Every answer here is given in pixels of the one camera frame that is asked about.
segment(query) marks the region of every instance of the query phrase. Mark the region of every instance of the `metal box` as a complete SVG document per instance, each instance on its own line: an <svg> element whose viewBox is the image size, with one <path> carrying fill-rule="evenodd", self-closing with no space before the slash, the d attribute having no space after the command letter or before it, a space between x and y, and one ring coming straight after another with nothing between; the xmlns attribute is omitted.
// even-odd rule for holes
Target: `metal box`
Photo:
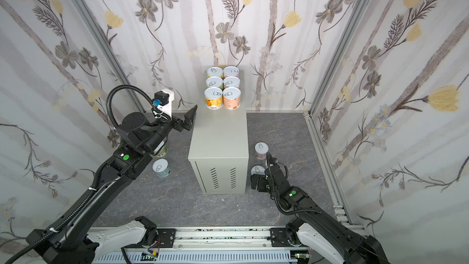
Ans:
<svg viewBox="0 0 469 264"><path fill-rule="evenodd" d="M241 79L241 104L208 109L203 92L197 103L189 161L203 194L243 194L248 174L248 126L246 96Z"/></svg>

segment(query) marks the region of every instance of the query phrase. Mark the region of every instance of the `black cable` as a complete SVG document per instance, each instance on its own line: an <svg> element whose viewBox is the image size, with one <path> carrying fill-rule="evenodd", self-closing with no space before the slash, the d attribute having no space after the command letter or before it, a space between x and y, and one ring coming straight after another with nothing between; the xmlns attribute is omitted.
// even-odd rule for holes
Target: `black cable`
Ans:
<svg viewBox="0 0 469 264"><path fill-rule="evenodd" d="M320 262L320 261L322 261L322 260L324 260L324 257L322 257L322 258L319 259L318 261L314 261L313 263L310 263L310 264L316 264L317 262Z"/></svg>
<svg viewBox="0 0 469 264"><path fill-rule="evenodd" d="M153 107L153 103L151 101L151 98L144 91L142 91L142 89L140 89L136 86L133 86L133 85L119 85L119 86L115 87L114 89L109 91L109 94L107 95L107 101L106 101L107 115L109 116L109 120L111 120L111 123L113 124L114 128L117 128L118 124L117 124L116 119L114 118L113 109L112 109L111 104L112 104L114 95L122 89L130 89L130 90L138 92Z"/></svg>
<svg viewBox="0 0 469 264"><path fill-rule="evenodd" d="M91 187L90 187L90 189L88 189L88 192L86 193L85 198L75 208L75 210L73 210L73 212L70 213L70 215L67 216L67 218L65 218L61 223L59 223L55 228L53 228L55 230L55 232L52 231L52 230L49 230L45 235L40 237L37 241L30 244L29 246L27 246L26 248L22 249L21 251L19 251L15 255L13 255L11 258L9 258L8 261L5 262L5 264L11 264L14 261L18 260L24 254L28 253L32 249L38 247L40 244L42 244L43 242L45 242L46 240L48 240L49 238L54 236L56 234L56 232L60 232L62 230L62 228L64 228L64 226L66 226L70 221L72 221L72 219L75 218L75 216L86 206L86 204L89 202L89 200L97 192L97 190L96 190L97 184L99 183L99 178L101 176L101 172L103 171L103 168L105 166L106 166L106 162L102 163L98 167L98 169L96 170L96 173L93 177L93 182L91 183Z"/></svg>
<svg viewBox="0 0 469 264"><path fill-rule="evenodd" d="M124 247L120 248L120 251L122 252L122 256L124 256L124 260L127 264L132 264L132 262L128 259L127 254L125 253Z"/></svg>
<svg viewBox="0 0 469 264"><path fill-rule="evenodd" d="M280 164L280 165L283 165L283 167L285 167L285 179L288 179L288 167L285 164L280 163L278 161L277 161L277 163Z"/></svg>

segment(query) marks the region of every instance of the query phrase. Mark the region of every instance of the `floral wallpaper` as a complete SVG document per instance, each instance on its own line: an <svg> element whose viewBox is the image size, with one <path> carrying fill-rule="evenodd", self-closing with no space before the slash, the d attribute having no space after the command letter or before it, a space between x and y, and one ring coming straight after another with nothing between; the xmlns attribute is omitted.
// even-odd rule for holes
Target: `floral wallpaper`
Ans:
<svg viewBox="0 0 469 264"><path fill-rule="evenodd" d="M469 3L371 0L314 119L392 263L467 263Z"/></svg>
<svg viewBox="0 0 469 264"><path fill-rule="evenodd" d="M249 110L309 110L356 0L85 0L129 81L203 94L204 71L238 66Z"/></svg>
<svg viewBox="0 0 469 264"><path fill-rule="evenodd" d="M119 82L70 0L0 0L0 262L60 216L119 144ZM135 111L117 95L115 115ZM28 253L19 263L42 263Z"/></svg>

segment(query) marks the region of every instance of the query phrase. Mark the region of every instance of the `gray marble floor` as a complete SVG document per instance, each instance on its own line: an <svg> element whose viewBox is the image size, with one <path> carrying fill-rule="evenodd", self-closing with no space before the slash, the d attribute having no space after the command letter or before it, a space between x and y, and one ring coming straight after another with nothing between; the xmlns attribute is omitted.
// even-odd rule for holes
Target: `gray marble floor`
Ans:
<svg viewBox="0 0 469 264"><path fill-rule="evenodd" d="M151 167L122 191L97 219L95 226L119 226L144 215L159 226L283 225L292 216L282 215L267 193L250 188L243 195L205 195L187 160L192 132L169 135L171 166L166 178ZM249 113L249 169L258 165L254 145L265 142L278 161L289 167L289 182L301 187L326 212L333 215L332 201L306 121L301 113Z"/></svg>

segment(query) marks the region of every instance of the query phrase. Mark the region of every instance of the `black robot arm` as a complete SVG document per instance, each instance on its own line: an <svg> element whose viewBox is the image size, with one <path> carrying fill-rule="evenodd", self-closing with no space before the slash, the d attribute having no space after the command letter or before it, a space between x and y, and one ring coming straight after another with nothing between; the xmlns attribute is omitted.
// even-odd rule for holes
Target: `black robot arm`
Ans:
<svg viewBox="0 0 469 264"><path fill-rule="evenodd" d="M112 113L114 94L121 89L132 89L142 94L151 104L157 119L149 121L141 112L127 115L117 125ZM108 95L108 116L120 135L120 146L114 154L98 167L90 188L60 218L46 229L33 230L26 241L30 244L11 257L11 264L34 249L49 264L91 263L99 244L90 241L87 233L100 214L114 198L132 183L151 162L152 154L162 148L172 129L191 130L196 118L197 105L184 116L184 120L170 117L157 108L168 103L167 93L159 91L151 99L139 88L131 85L117 86Z"/></svg>
<svg viewBox="0 0 469 264"><path fill-rule="evenodd" d="M291 186L277 159L270 153L267 153L266 165L267 190L278 210L285 215L297 216L287 225L291 244L299 243L296 232L303 223L307 223L331 243L347 264L389 263L377 239L372 236L364 238L351 231L322 210L305 191ZM290 212L283 209L292 207L294 210Z"/></svg>

